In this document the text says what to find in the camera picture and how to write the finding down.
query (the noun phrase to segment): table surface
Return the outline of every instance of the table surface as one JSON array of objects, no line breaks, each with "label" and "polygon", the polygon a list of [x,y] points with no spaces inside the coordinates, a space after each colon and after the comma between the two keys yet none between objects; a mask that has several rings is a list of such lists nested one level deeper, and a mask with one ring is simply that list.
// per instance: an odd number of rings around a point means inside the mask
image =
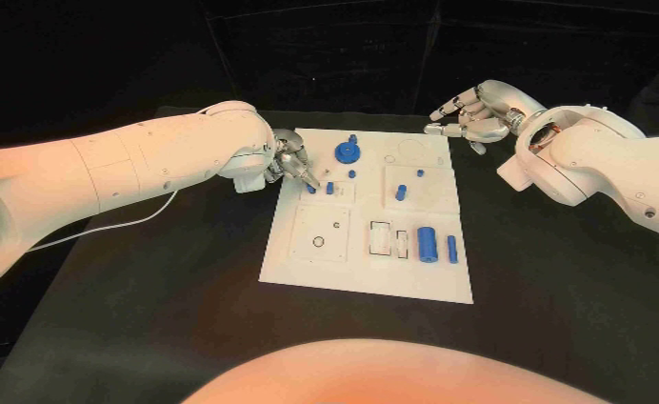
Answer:
[{"label": "table surface", "polygon": [[[190,112],[160,110],[160,116]],[[274,128],[420,132],[420,116],[264,111]],[[0,370],[0,402],[180,402],[222,372],[293,345],[382,338],[526,368],[614,402],[659,377],[659,235],[604,195],[575,208],[450,141],[473,305],[258,282],[278,183],[215,177],[139,226],[84,236]],[[166,197],[94,217],[147,216]]]}]

